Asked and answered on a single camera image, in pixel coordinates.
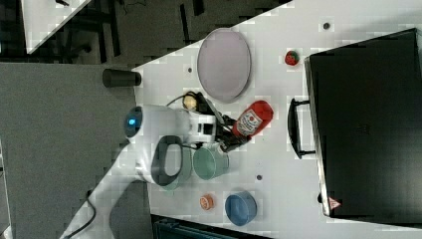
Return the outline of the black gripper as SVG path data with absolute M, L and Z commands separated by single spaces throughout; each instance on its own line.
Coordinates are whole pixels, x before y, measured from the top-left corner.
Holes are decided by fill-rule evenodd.
M 221 147 L 224 149 L 225 152 L 232 151 L 251 140 L 249 136 L 236 136 L 232 132 L 232 127 L 235 123 L 234 119 L 226 115 L 222 115 L 224 120 L 223 123 L 218 123 L 217 121 L 217 128 L 216 128 L 216 141 L 220 143 Z

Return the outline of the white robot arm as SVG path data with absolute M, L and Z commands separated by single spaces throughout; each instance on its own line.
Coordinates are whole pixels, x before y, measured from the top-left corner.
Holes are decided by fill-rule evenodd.
M 218 144 L 227 152 L 248 142 L 247 137 L 232 133 L 233 123 L 214 111 L 204 114 L 154 105 L 131 109 L 124 123 L 128 144 L 87 194 L 60 239 L 114 239 L 110 213 L 129 185 L 141 180 L 167 186 L 177 180 L 177 173 L 170 175 L 165 170 L 170 148 L 185 159 L 192 144 Z

